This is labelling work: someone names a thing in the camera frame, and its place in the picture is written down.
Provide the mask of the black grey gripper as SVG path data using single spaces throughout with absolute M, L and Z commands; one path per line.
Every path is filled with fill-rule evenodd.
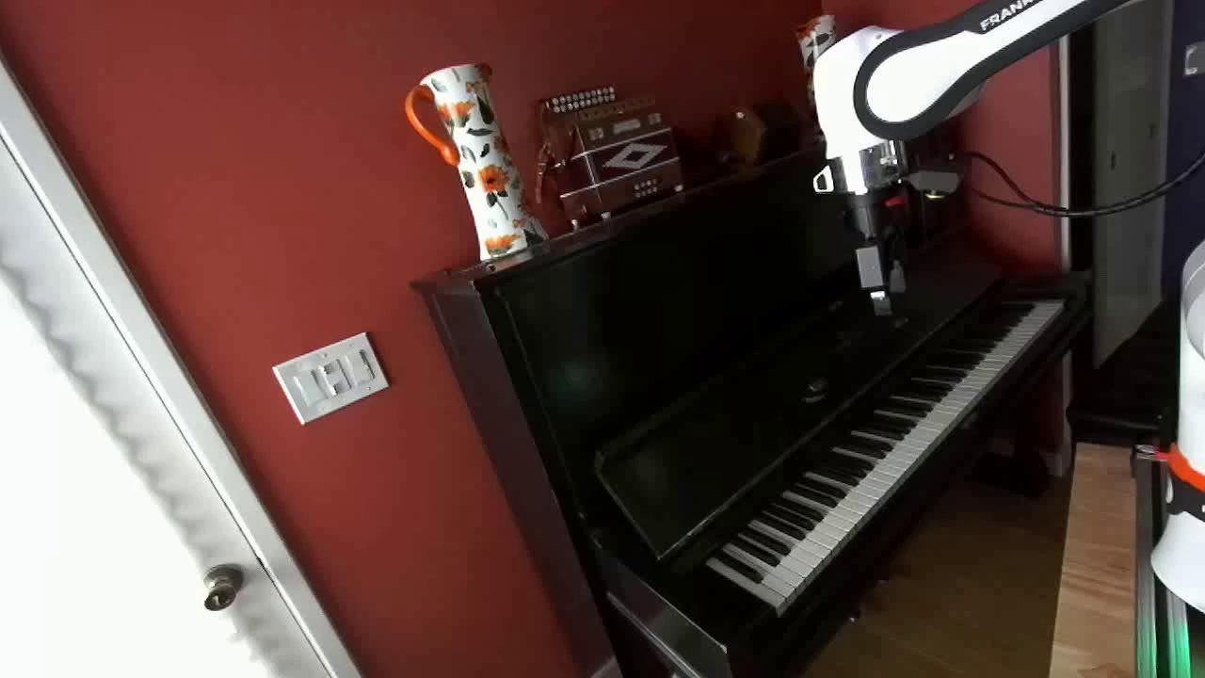
M 836 150 L 815 174 L 818 197 L 840 197 L 860 232 L 855 268 L 867 286 L 872 316 L 892 316 L 892 297 L 906 297 L 902 261 L 889 264 L 889 200 L 902 184 L 906 154 L 900 141 L 871 141 L 862 150 Z

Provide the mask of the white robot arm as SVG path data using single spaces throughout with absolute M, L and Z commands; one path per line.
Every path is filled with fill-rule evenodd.
M 815 187 L 848 200 L 855 272 L 877 316 L 902 286 L 884 243 L 880 203 L 902 180 L 902 141 L 928 136 L 1003 67 L 1089 25 L 1122 0 L 979 0 L 921 25 L 862 25 L 815 56 L 815 107 L 825 165 Z

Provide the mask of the white orange robot base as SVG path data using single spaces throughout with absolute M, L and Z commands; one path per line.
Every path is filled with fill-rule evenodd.
M 1153 572 L 1205 615 L 1205 242 L 1184 264 L 1176 443 L 1160 464 L 1170 490 Z

